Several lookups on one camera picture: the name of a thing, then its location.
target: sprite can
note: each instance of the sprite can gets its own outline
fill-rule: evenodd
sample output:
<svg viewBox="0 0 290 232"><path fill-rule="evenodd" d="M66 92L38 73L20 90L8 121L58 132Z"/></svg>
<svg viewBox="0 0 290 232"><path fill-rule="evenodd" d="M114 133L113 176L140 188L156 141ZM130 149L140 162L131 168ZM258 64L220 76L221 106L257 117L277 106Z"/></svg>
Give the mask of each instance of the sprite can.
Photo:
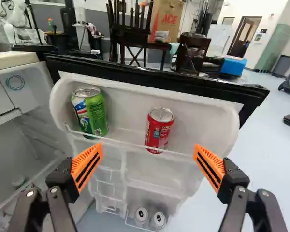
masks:
<svg viewBox="0 0 290 232"><path fill-rule="evenodd" d="M81 88L73 92L71 102L84 133L105 136L108 124L105 112L104 97L97 87Z"/></svg>

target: green panel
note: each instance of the green panel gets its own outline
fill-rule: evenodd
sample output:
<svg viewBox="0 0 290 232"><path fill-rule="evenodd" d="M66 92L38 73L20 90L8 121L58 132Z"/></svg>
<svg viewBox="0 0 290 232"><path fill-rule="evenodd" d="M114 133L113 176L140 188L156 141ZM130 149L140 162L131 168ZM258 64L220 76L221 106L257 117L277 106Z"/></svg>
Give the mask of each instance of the green panel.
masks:
<svg viewBox="0 0 290 232"><path fill-rule="evenodd" d="M276 29L263 51L255 69L272 70L276 60L284 50L288 40L290 39L290 26L278 23Z"/></svg>

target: red soda can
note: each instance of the red soda can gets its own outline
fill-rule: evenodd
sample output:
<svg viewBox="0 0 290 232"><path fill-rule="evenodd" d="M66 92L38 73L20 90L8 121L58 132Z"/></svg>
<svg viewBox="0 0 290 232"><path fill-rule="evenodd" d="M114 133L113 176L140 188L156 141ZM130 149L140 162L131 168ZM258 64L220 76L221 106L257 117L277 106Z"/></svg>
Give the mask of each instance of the red soda can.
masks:
<svg viewBox="0 0 290 232"><path fill-rule="evenodd" d="M168 144L169 133L173 123L174 114L170 109L162 107L151 109L147 115L145 146L165 149ZM162 153L162 151L156 151L149 148L147 148L147 150L154 154Z"/></svg>

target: open fridge door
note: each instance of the open fridge door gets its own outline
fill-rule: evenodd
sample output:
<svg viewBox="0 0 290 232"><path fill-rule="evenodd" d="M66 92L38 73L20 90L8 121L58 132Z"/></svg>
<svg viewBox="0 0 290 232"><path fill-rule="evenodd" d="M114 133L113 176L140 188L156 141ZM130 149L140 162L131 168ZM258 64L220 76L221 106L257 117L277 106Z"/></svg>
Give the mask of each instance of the open fridge door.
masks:
<svg viewBox="0 0 290 232"><path fill-rule="evenodd" d="M87 58L46 55L45 60L56 82L50 113L74 155L102 144L104 158L87 185L96 210L147 231L166 230L181 204L198 190L203 174L193 160L194 145L227 156L240 127L269 93ZM86 87L100 89L104 97L109 126L104 137L79 126L71 97ZM166 150L151 148L160 154L144 145L147 115L154 107L168 108L175 116ZM140 209L145 219L138 216ZM159 223L154 222L157 212L163 218Z"/></svg>

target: gray floor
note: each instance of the gray floor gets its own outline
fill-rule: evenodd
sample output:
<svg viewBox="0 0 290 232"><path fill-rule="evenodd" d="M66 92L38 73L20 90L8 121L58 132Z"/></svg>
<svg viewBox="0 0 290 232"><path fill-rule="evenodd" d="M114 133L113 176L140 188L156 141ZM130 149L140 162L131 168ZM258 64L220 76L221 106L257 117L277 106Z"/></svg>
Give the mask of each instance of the gray floor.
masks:
<svg viewBox="0 0 290 232"><path fill-rule="evenodd" d="M240 129L238 140L229 154L250 177L249 189L273 192L290 231L290 127L282 123L290 113L290 95L279 92L283 79L244 70L241 83L260 84L271 92L263 104ZM168 225L169 232L216 232L226 206L222 205L207 181L179 209ZM119 217L98 214L90 208L78 224L80 232L140 231L124 225ZM253 231L245 219L243 230Z"/></svg>

